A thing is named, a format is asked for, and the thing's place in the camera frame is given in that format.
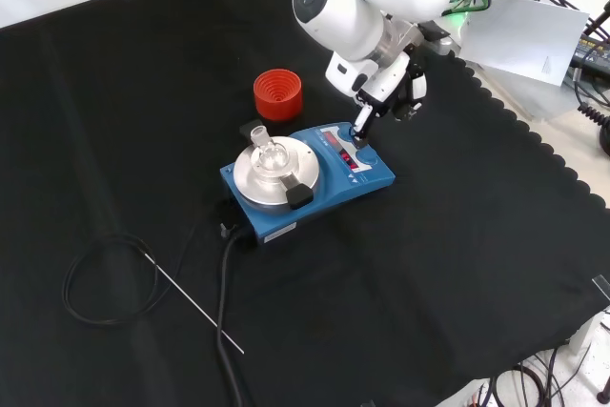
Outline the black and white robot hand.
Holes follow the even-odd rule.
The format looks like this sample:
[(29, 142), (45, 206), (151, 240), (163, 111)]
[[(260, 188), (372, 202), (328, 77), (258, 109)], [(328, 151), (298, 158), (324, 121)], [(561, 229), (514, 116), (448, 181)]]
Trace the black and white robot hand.
[(342, 94), (352, 98), (360, 112), (348, 130), (358, 149), (368, 144), (374, 121), (391, 113), (400, 121), (412, 118), (427, 94), (424, 69), (415, 57), (423, 44), (420, 28), (411, 23), (387, 21), (381, 40), (367, 58), (348, 61), (332, 55), (327, 80)]

